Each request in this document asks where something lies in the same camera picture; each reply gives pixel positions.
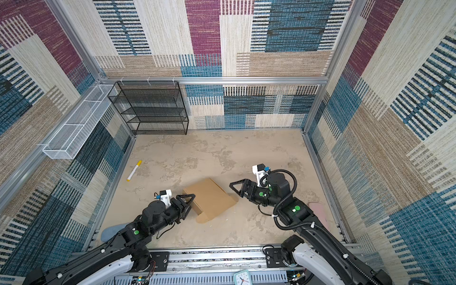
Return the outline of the brown cardboard box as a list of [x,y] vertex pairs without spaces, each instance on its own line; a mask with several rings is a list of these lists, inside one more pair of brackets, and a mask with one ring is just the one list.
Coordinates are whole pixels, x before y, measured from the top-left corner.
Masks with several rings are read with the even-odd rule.
[[191,207],[197,214],[196,222],[198,224],[205,224],[213,220],[238,202],[211,178],[185,187],[183,193],[195,195]]

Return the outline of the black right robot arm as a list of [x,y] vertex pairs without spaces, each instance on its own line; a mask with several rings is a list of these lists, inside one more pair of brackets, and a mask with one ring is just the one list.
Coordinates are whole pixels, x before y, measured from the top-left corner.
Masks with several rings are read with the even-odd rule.
[[273,208],[275,225],[294,235],[281,245],[284,263],[306,268],[326,285],[390,285],[391,277],[375,271],[352,254],[320,222],[315,213],[294,196],[298,182],[285,169],[269,171],[259,182],[242,179],[230,183],[241,198]]

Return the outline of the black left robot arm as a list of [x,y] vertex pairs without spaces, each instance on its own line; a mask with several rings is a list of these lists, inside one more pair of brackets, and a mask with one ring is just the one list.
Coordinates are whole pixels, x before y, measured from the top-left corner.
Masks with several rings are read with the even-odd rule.
[[99,285],[118,274],[146,271],[152,265],[147,244],[157,232],[185,220],[194,194],[177,195],[167,206],[151,202],[131,223],[97,248],[59,267],[37,268],[26,275],[25,285]]

